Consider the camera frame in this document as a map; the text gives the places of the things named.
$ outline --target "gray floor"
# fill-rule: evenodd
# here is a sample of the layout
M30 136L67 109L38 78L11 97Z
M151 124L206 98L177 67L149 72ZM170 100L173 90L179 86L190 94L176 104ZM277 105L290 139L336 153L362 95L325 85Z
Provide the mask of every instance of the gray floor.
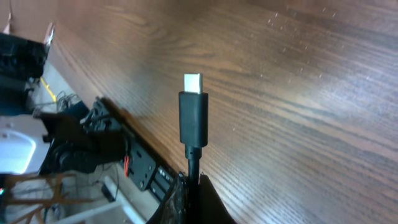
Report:
M74 94L75 92L70 88L66 81L62 78L61 74L55 69L54 66L47 63L43 74L44 80L49 85L49 89L55 96L64 92L65 95ZM33 104L38 109L45 112L57 112L56 104L50 104L42 106L42 103L51 103L53 99L43 85L39 83L39 87L31 95ZM107 204L108 201L103 197L101 192L102 180L105 176L110 176L115 183L118 183L119 190L122 192L132 203L132 205L138 209L139 213L146 219L149 219L159 206L156 199L148 192L141 192L132 181L124 176L124 172L120 165L117 163L106 164L104 166L98 166L93 174L76 174L76 178L67 178L63 181L64 191L69 192L69 198L94 198L95 202L81 203L74 205L62 205L58 208L60 212L59 216L67 217L76 213L83 212L92 208L96 208ZM17 185L13 191L20 192L18 197L21 198L49 198L52 196L52 191L48 190L49 186L44 181L26 182ZM28 206L8 206L7 207L7 219L14 220L17 217L25 214L28 210L32 210L33 207ZM47 223L51 223L56 220L57 214L49 212ZM37 220L33 219L32 223L38 223ZM129 223L126 216L120 210L112 210L106 214L102 214L101 217L94 218L87 223Z

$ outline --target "wooden table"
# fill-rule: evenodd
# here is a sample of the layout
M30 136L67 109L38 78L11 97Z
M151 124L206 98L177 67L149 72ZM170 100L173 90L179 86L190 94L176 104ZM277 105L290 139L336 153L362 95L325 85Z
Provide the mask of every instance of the wooden table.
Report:
M181 170L178 92L202 72L201 171L239 223L398 223L398 3L210 2L60 0L50 62Z

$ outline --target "yellow cable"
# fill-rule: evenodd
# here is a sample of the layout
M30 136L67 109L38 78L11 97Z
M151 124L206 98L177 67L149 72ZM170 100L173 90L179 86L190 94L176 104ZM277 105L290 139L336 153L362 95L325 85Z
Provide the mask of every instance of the yellow cable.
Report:
M55 96L55 94L51 91L50 85L47 84L47 82L45 82L45 80L44 80L43 77L40 77L40 81L43 83L45 89L46 89L47 92L50 94L50 96L51 96L51 98L52 98L52 101L53 101L54 103L56 103L56 102L57 102L57 96Z

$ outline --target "wood grain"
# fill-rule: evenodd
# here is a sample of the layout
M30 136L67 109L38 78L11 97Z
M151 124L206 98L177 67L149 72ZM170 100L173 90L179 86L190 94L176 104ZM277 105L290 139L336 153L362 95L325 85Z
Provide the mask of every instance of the wood grain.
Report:
M50 61L187 170L185 72L204 73L201 170L239 223L398 223L398 2L61 0Z

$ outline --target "metal connector tip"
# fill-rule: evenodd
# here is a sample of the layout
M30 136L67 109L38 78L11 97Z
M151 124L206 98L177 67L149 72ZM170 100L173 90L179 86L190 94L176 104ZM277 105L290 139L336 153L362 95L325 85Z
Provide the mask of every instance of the metal connector tip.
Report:
M202 74L185 74L184 75L184 91L189 93L202 93L203 92L203 82Z

